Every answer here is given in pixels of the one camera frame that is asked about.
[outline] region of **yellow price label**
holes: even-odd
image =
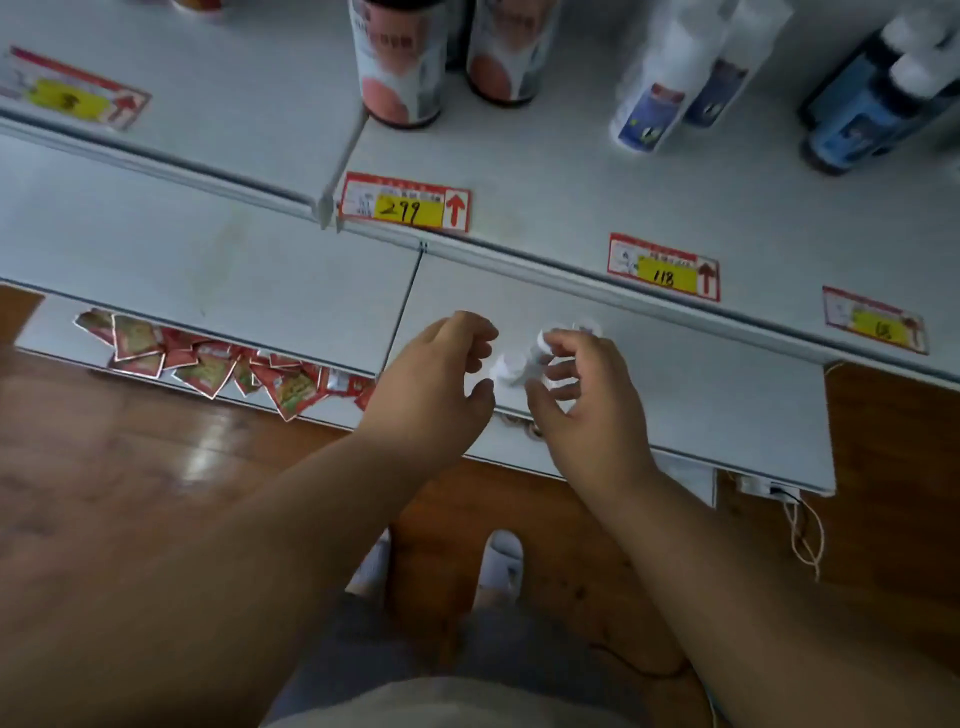
[[[652,257],[642,257],[636,264],[636,275],[665,288],[675,288],[685,293],[697,292],[697,272],[693,268],[675,265],[665,260],[654,260]]]
[[[416,225],[419,228],[444,226],[444,203],[410,200],[396,195],[379,195],[373,207],[373,219],[387,223]]]
[[[902,321],[881,316],[864,308],[855,308],[852,328],[857,333],[911,349],[910,332]]]
[[[81,91],[72,85],[40,79],[27,98],[39,107],[53,109],[83,121],[98,121],[113,103],[95,93]]]

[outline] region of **price tag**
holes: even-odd
[[[32,104],[45,109],[55,109],[83,121],[96,121],[112,106],[109,99],[81,91],[59,81],[40,79],[27,94]]]
[[[720,263],[716,260],[664,248],[620,232],[610,236],[607,272],[720,301]]]
[[[467,232],[470,192],[439,184],[347,172],[340,216]]]
[[[912,352],[927,354],[924,319],[887,303],[824,286],[827,325]]]
[[[151,99],[149,93],[15,46],[2,63],[0,94],[117,130],[127,129]]]

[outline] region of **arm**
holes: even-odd
[[[0,662],[0,723],[255,726],[317,618],[420,486],[490,420],[464,397],[496,330],[437,322],[381,377],[356,432],[320,450],[93,608]]]
[[[528,382],[558,468],[630,556],[733,724],[960,725],[960,683],[855,619],[768,558],[722,515],[660,473],[643,409],[615,345],[547,335],[553,390]],[[565,414],[555,400],[577,400]]]

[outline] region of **brown floor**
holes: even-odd
[[[0,345],[32,305],[0,289]],[[850,365],[827,382],[838,496],[812,499],[825,588],[960,671],[960,395]],[[0,351],[0,650],[340,436]],[[778,504],[725,482],[721,507],[800,568]],[[680,663],[624,554],[563,483],[468,461],[395,524],[389,607],[425,652],[449,654],[500,527],[526,546],[532,605],[643,669]],[[709,725],[692,676],[637,684],[659,724]]]

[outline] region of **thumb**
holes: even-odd
[[[478,418],[483,418],[484,425],[490,421],[493,416],[493,406],[496,401],[493,397],[493,380],[482,379],[473,386],[473,391],[467,397],[470,409]]]
[[[527,390],[527,405],[530,407],[530,414],[534,416],[534,422],[537,423],[540,432],[548,437],[551,432],[563,424],[566,415],[539,379],[528,379],[524,386]]]

